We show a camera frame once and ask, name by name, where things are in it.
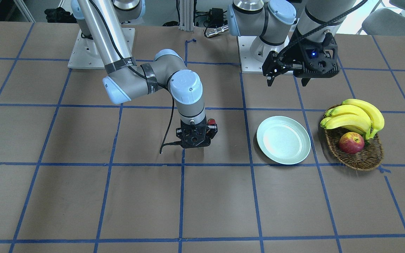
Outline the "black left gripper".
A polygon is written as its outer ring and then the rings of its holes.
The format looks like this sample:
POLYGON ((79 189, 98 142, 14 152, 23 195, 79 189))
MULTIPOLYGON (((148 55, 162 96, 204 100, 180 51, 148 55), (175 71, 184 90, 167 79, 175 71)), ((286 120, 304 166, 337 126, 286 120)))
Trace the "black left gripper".
MULTIPOLYGON (((280 51, 272 50, 268 53, 263 65, 262 73, 267 78, 267 85, 271 87, 275 77, 293 71, 293 74, 300 76, 304 73, 304 59, 300 51, 280 51)), ((306 87, 311 77, 302 77, 302 86, 306 87)))

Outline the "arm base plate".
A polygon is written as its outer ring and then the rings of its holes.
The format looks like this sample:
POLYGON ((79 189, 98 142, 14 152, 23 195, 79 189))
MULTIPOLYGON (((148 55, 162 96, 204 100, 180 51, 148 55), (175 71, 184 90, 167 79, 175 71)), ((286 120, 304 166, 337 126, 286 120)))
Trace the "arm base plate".
POLYGON ((287 35, 281 45, 268 45, 259 36, 237 37, 242 73, 263 74, 262 66, 270 51, 279 52, 289 43, 287 35))
POLYGON ((95 42, 91 39, 82 38, 81 30, 78 33, 67 66, 70 69, 105 70, 105 64, 95 42))

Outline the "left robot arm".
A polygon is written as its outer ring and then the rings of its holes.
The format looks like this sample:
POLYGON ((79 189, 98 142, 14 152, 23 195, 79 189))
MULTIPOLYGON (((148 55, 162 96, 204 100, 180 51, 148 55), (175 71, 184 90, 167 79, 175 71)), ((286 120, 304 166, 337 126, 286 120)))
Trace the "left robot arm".
POLYGON ((227 8, 229 33, 237 37, 243 73, 261 73, 271 86, 292 74, 302 85, 339 73, 334 38, 353 0, 233 0, 227 8))

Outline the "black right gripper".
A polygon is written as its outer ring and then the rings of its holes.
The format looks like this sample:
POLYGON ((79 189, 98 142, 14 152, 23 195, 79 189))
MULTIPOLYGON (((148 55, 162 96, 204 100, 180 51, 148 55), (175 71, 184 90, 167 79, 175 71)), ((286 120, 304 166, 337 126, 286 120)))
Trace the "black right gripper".
POLYGON ((180 128, 176 128, 176 137, 180 140, 183 140, 183 137, 192 137, 192 136, 206 136, 211 140, 218 133, 218 126, 216 123, 207 125, 207 117, 198 124, 185 123, 180 120, 180 128))

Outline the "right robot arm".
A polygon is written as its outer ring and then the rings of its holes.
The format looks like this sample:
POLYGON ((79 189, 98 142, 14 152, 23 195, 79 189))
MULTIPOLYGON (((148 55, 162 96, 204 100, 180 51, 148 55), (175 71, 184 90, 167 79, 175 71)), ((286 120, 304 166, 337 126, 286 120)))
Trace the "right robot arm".
POLYGON ((84 38, 94 42, 107 72, 103 85, 114 104, 167 90, 180 115, 175 145, 207 146, 218 132, 215 120, 207 120, 204 89, 199 75, 187 69, 171 49, 156 54, 153 62, 137 65, 122 31, 122 23, 139 19, 143 0, 73 0, 73 15, 84 38))

